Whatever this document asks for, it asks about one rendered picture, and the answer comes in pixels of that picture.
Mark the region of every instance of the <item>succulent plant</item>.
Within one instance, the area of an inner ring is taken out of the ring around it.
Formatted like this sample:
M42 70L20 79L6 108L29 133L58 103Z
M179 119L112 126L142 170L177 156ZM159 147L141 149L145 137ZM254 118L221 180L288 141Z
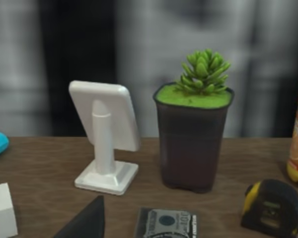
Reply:
M209 95L224 91L228 75L223 73L230 67L223 57L211 49L196 51L188 55L187 60L191 67L182 63L184 72L180 80L176 81L178 90L188 94Z

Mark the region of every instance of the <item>white box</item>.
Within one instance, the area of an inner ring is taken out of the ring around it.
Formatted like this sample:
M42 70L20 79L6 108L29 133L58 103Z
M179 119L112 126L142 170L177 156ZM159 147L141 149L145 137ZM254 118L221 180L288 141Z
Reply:
M0 238L18 235L15 214L7 183L0 184Z

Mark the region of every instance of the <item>green soil surface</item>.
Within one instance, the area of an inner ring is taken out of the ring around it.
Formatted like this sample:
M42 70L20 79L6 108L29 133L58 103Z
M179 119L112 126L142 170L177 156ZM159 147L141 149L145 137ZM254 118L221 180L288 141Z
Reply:
M220 108L229 104L231 94L223 91L219 94L200 96L185 95L183 92L176 90L175 85L164 86L157 94L156 99L162 103L189 106L198 108Z

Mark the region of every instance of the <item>white square base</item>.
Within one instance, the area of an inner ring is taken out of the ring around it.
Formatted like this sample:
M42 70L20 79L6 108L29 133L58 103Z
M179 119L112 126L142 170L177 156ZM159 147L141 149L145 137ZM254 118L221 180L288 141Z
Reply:
M18 235L15 214L7 183L0 184L0 238Z
M112 175L100 175L96 172L95 160L75 180L75 187L123 195L138 172L138 165L115 161L116 171Z

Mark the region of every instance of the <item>black plastic pot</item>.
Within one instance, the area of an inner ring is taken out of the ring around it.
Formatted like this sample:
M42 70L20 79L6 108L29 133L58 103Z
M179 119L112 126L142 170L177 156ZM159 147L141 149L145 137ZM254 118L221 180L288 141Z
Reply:
M212 190L221 149L228 105L203 109L165 104L156 99L163 183L198 193Z

